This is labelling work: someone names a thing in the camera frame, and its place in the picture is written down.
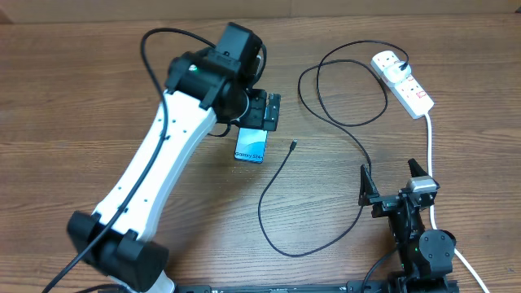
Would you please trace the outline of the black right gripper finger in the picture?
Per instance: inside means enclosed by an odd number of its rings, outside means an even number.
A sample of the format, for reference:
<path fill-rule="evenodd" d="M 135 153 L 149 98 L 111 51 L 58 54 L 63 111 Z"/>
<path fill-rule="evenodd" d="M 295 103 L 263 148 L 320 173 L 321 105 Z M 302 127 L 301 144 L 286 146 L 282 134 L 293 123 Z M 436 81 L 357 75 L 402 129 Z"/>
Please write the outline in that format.
<path fill-rule="evenodd" d="M 411 177 L 425 177 L 428 176 L 428 172 L 425 171 L 420 164 L 417 162 L 416 159 L 411 158 L 408 160 L 409 165 L 409 171 L 411 174 Z"/>
<path fill-rule="evenodd" d="M 377 187 L 372 180 L 368 168 L 363 164 L 361 166 L 361 186 L 358 199 L 359 206 L 371 205 L 371 200 L 378 198 L 379 192 Z"/>

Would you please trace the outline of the blue Galaxy smartphone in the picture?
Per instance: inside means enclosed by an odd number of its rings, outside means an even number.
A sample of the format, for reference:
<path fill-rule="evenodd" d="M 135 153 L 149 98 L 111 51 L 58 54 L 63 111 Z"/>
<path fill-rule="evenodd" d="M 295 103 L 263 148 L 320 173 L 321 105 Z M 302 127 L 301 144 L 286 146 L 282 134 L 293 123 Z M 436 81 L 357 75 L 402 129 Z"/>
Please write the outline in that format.
<path fill-rule="evenodd" d="M 239 130 L 234 151 L 236 160 L 261 164 L 264 161 L 268 132 L 261 129 Z"/>

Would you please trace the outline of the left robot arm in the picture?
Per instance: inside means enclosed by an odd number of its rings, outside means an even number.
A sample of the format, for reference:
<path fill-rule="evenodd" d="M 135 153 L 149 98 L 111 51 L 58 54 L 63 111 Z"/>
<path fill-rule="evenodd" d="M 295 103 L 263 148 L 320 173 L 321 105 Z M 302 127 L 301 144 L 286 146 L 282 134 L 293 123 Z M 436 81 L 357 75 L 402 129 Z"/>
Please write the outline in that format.
<path fill-rule="evenodd" d="M 267 50 L 250 29 L 229 23 L 218 42 L 172 60 L 155 120 L 120 180 L 67 232 L 78 259 L 108 276 L 97 292 L 172 292 L 166 247 L 155 243 L 164 205 L 197 146 L 215 125 L 236 126 L 242 142 L 278 126 L 280 97 L 258 89 Z"/>

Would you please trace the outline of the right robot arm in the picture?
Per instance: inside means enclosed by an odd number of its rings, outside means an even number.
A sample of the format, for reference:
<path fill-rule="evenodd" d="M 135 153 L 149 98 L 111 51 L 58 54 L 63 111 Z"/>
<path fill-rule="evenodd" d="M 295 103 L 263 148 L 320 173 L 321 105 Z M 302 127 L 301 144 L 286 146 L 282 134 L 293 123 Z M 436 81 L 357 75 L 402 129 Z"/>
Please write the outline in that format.
<path fill-rule="evenodd" d="M 349 289 L 360 292 L 458 292 L 453 272 L 457 240 L 447 230 L 425 228 L 420 212 L 432 207 L 440 188 L 438 182 L 414 159 L 408 160 L 411 178 L 395 195 L 381 195 L 370 171 L 361 166 L 358 204 L 371 207 L 373 218 L 386 217 L 396 246 L 368 271 L 359 285 Z M 371 282 L 372 273 L 390 256 L 397 254 L 401 270 L 391 272 L 382 281 Z"/>

